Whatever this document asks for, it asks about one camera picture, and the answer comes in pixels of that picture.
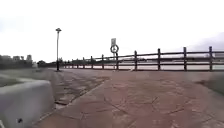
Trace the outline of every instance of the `paved walkway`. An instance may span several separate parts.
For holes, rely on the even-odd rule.
[[[34,127],[224,128],[224,98],[196,84],[202,76],[209,78],[204,73],[114,72],[111,80]]]

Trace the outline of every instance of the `concrete ledge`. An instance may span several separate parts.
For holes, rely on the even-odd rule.
[[[18,80],[24,83],[0,88],[0,122],[5,128],[31,126],[33,122],[38,121],[54,108],[53,92],[49,81]]]

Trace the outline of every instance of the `wooden fence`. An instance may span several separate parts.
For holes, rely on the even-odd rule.
[[[133,55],[126,56],[119,56],[118,54],[115,57],[104,57],[102,55],[100,58],[93,58],[91,56],[90,59],[82,58],[81,60],[66,61],[61,66],[63,68],[132,69],[136,71],[224,71],[224,56],[220,56],[220,54],[224,55],[224,51],[213,51],[212,47],[209,47],[207,51],[197,52],[187,52],[187,48],[184,47],[182,52],[162,53],[158,49],[157,53],[151,54],[138,54],[137,51],[134,51]]]

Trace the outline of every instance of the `circular sign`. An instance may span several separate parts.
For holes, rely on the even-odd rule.
[[[117,53],[118,50],[119,50],[119,47],[118,47],[117,45],[112,45],[112,46],[110,47],[110,51],[111,51],[112,53]]]

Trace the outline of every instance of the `lamp post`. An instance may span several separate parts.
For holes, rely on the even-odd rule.
[[[58,61],[58,39],[59,39],[59,32],[61,31],[60,28],[57,28],[56,31],[58,32],[57,36],[57,71],[59,71],[59,61]]]

